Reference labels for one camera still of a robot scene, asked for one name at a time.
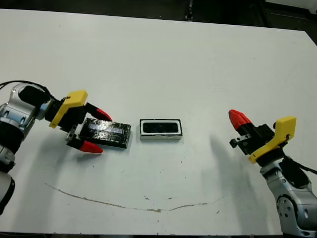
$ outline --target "black floor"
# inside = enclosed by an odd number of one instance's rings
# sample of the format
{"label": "black floor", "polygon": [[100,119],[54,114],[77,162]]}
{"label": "black floor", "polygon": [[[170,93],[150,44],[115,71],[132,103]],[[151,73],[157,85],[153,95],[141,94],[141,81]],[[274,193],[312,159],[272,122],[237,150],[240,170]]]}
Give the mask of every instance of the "black floor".
{"label": "black floor", "polygon": [[264,0],[0,0],[0,8],[303,30],[317,44],[317,15]]}

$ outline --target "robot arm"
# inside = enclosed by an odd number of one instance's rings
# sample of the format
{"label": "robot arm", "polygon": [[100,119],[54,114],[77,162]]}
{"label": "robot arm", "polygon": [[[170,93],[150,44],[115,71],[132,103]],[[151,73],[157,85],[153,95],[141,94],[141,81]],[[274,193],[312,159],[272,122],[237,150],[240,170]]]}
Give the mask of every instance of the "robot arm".
{"label": "robot arm", "polygon": [[[0,89],[11,82],[0,84]],[[86,113],[97,119],[112,121],[101,109],[84,104],[87,98],[85,91],[72,92],[57,100],[46,87],[21,82],[13,87],[8,103],[0,106],[0,215],[15,187],[14,180],[8,174],[15,165],[15,153],[36,119],[50,121],[53,128],[59,126],[67,132],[68,146],[91,153],[101,153],[103,150],[92,142],[78,138],[75,134],[77,126],[83,123]]]}
{"label": "robot arm", "polygon": [[251,163],[261,166],[260,173],[274,195],[284,236],[317,236],[317,198],[311,182],[300,165],[286,156],[283,146],[294,136],[296,118],[287,117],[274,124],[275,133],[266,125],[255,127],[243,113],[229,111],[229,118],[241,135],[230,141],[239,146]]}

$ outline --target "brown scratch mark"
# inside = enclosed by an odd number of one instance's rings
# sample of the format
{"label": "brown scratch mark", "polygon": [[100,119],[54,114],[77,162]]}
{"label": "brown scratch mark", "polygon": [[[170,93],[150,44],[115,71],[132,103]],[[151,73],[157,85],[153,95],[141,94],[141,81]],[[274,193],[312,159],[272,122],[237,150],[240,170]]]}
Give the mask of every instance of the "brown scratch mark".
{"label": "brown scratch mark", "polygon": [[89,201],[89,202],[96,202],[96,203],[100,203],[100,204],[104,204],[104,205],[108,205],[108,206],[113,206],[113,207],[119,207],[119,208],[125,208],[125,209],[131,209],[131,210],[138,210],[138,211],[150,211],[150,212],[157,212],[157,213],[161,213],[162,211],[165,211],[165,212],[171,212],[171,211],[174,211],[174,210],[177,210],[177,209],[181,209],[181,208],[184,208],[184,207],[194,207],[194,206],[202,206],[202,205],[212,205],[216,202],[218,202],[219,200],[221,200],[223,198],[223,196],[217,200],[215,200],[214,202],[212,203],[196,203],[196,204],[189,204],[189,205],[183,205],[183,206],[179,206],[179,207],[175,207],[175,208],[172,208],[172,209],[153,209],[153,208],[149,208],[149,209],[142,209],[142,208],[136,208],[136,207],[126,207],[126,206],[121,206],[121,205],[117,205],[117,204],[113,204],[113,203],[109,203],[109,202],[102,202],[102,201],[98,201],[98,200],[93,200],[93,199],[89,199],[89,198],[86,198],[86,197],[80,197],[80,196],[77,196],[77,195],[74,195],[74,194],[71,194],[71,193],[68,193],[68,192],[65,192],[63,190],[60,190],[58,188],[55,188],[47,183],[44,183],[46,186],[58,191],[58,192],[61,192],[65,195],[68,195],[70,197],[74,197],[74,198],[78,198],[78,199],[82,199],[82,200],[85,200],[85,201]]}
{"label": "brown scratch mark", "polygon": [[147,209],[147,211],[159,212],[159,213],[161,213],[161,212],[162,212],[162,209],[157,209],[157,210],[155,210],[155,209]]}
{"label": "brown scratch mark", "polygon": [[71,197],[74,197],[74,198],[79,198],[79,199],[83,199],[83,200],[90,201],[90,202],[97,202],[97,203],[101,203],[101,204],[105,204],[105,205],[109,205],[109,206],[114,206],[114,207],[127,208],[127,207],[124,207],[124,206],[120,206],[120,205],[116,205],[116,204],[112,204],[112,203],[108,203],[108,202],[101,202],[101,201],[98,201],[98,200],[88,199],[86,197],[80,197],[80,196],[77,196],[77,195],[74,195],[74,194],[70,194],[68,192],[64,192],[64,191],[62,191],[60,189],[57,189],[57,188],[55,188],[53,186],[50,186],[47,183],[45,183],[45,185],[49,186],[50,188],[52,188],[52,189],[54,189],[56,191],[59,191],[61,193],[64,193],[64,194],[66,194],[68,196],[71,196]]}
{"label": "brown scratch mark", "polygon": [[169,209],[169,211],[174,211],[176,209],[180,209],[180,208],[183,208],[183,207],[193,207],[193,206],[199,206],[199,205],[207,205],[207,203],[197,203],[197,204],[183,205],[183,206],[180,206],[180,207],[175,207],[173,209]]}

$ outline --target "black electronic module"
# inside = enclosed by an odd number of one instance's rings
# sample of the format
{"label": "black electronic module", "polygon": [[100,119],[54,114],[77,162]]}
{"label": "black electronic module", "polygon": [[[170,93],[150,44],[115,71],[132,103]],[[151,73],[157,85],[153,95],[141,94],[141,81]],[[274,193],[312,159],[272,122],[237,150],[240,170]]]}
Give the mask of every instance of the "black electronic module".
{"label": "black electronic module", "polygon": [[87,118],[79,137],[96,144],[127,148],[130,134],[131,125]]}

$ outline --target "black cable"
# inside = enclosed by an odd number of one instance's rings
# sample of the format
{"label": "black cable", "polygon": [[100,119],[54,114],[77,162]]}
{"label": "black cable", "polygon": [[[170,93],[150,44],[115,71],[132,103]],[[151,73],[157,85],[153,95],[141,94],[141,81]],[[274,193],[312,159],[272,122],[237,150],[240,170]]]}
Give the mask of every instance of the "black cable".
{"label": "black cable", "polygon": [[317,175],[317,171],[316,171],[316,170],[313,170],[313,169],[311,169],[311,168],[308,168],[308,167],[306,167],[306,166],[304,166],[304,165],[302,165],[302,164],[300,164],[300,163],[294,161],[293,159],[291,159],[291,158],[288,157],[288,156],[285,156],[284,159],[286,159],[286,160],[288,160],[289,162],[293,163],[294,165],[298,166],[298,167],[301,168],[302,170],[305,170],[305,171],[308,171],[308,172],[311,172],[311,173]]}
{"label": "black cable", "polygon": [[2,88],[4,88],[5,86],[7,86],[8,84],[10,83],[29,83],[29,84],[33,84],[33,85],[36,85],[38,87],[40,87],[41,89],[43,89],[43,91],[45,93],[47,93],[49,95],[50,98],[54,99],[54,100],[57,100],[50,92],[49,90],[47,89],[47,87],[41,85],[41,84],[38,84],[38,83],[34,83],[34,82],[31,82],[31,81],[25,81],[25,80],[13,80],[13,81],[7,81],[7,82],[4,82],[4,83],[0,83],[0,90]]}

